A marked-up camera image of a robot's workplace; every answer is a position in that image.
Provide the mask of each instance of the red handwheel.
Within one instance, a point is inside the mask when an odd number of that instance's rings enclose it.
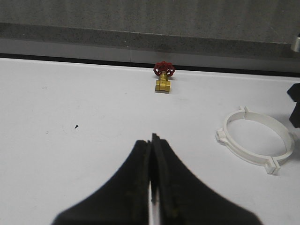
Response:
[[[172,76],[173,73],[175,72],[175,68],[172,65],[172,63],[170,63],[170,62],[162,61],[162,62],[156,63],[154,66],[153,72],[157,76],[160,76],[163,71],[165,71],[168,76]]]

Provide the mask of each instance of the brass valve body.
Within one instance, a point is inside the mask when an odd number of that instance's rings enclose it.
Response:
[[[155,85],[155,91],[158,90],[164,90],[169,92],[171,88],[171,82],[168,81],[168,75],[165,71],[163,71],[160,76],[159,79],[156,81],[156,85]]]

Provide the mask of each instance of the white tabletop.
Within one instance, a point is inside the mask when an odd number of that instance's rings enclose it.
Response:
[[[136,140],[157,133],[201,181],[263,224],[298,225],[299,142],[273,176],[215,132],[243,105],[300,137],[286,93],[300,79],[178,70],[169,94],[154,91],[156,79],[149,68],[0,59],[0,224],[49,225],[101,187]],[[258,123],[235,121],[231,131],[254,152],[284,152]]]

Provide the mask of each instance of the white pipe clamp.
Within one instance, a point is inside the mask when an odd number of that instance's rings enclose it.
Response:
[[[285,154],[276,157],[259,155],[248,151],[247,149],[236,143],[230,136],[227,125],[233,120],[240,119],[256,121],[274,130],[282,138],[285,144]],[[235,155],[237,155],[241,159],[255,165],[264,166],[267,174],[272,175],[277,174],[278,170],[280,169],[280,165],[286,162],[287,158],[292,154],[295,146],[293,135],[278,120],[265,114],[251,112],[247,109],[247,107],[243,109],[243,107],[241,106],[240,110],[232,112],[226,117],[223,123],[223,128],[217,130],[216,139],[219,142],[224,143]]]

